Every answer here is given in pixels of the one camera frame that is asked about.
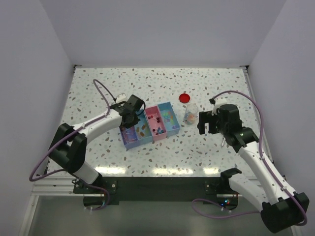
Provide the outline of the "pink candy bin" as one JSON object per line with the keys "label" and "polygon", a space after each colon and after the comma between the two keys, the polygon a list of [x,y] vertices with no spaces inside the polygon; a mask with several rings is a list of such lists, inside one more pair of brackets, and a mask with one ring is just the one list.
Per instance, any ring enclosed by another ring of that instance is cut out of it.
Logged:
{"label": "pink candy bin", "polygon": [[167,131],[159,107],[148,107],[145,109],[144,114],[147,119],[150,132],[153,136],[153,141],[157,142],[165,139]]}

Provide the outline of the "purple candy bin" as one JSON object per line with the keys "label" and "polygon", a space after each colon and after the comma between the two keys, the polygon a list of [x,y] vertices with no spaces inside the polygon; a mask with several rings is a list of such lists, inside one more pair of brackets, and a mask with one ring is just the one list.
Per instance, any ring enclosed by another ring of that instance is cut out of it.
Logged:
{"label": "purple candy bin", "polygon": [[120,131],[126,149],[131,149],[139,146],[139,139],[134,126],[131,128],[120,126]]}

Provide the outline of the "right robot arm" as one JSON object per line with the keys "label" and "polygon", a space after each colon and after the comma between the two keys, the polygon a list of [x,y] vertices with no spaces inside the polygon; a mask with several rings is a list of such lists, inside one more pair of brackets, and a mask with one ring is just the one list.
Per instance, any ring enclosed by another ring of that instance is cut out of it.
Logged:
{"label": "right robot arm", "polygon": [[224,193],[235,191],[246,198],[259,212],[264,225],[277,233],[293,225],[307,222],[309,198],[298,193],[279,173],[264,151],[259,138],[249,127],[244,127],[236,105],[223,104],[213,110],[200,112],[198,130],[210,134],[221,133],[227,144],[248,164],[260,185],[248,180],[237,168],[221,173],[219,187]]}

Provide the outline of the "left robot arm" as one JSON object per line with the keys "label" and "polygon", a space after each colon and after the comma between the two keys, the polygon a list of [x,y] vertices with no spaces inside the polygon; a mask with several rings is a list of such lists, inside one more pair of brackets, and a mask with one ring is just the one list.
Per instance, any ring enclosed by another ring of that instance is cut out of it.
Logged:
{"label": "left robot arm", "polygon": [[86,160],[87,145],[102,134],[118,128],[131,128],[139,121],[145,102],[135,95],[128,99],[120,94],[117,103],[106,112],[76,125],[60,125],[51,143],[48,157],[56,162],[63,171],[82,180],[91,193],[98,192],[103,186],[102,175]]}

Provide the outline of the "clear plastic jar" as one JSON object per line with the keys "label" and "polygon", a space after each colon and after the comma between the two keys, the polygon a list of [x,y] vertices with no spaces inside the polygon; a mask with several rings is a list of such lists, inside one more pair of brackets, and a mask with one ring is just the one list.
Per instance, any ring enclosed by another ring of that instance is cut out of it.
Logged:
{"label": "clear plastic jar", "polygon": [[192,125],[196,122],[198,115],[198,107],[196,104],[188,104],[184,114],[184,122]]}

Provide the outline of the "red jar lid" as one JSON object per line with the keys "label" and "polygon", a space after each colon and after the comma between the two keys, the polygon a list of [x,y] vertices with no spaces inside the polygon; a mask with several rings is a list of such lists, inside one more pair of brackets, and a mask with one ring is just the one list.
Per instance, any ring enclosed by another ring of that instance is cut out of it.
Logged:
{"label": "red jar lid", "polygon": [[190,101],[190,96],[187,93],[182,93],[179,96],[179,100],[180,100],[181,103],[186,104],[186,103],[188,103]]}

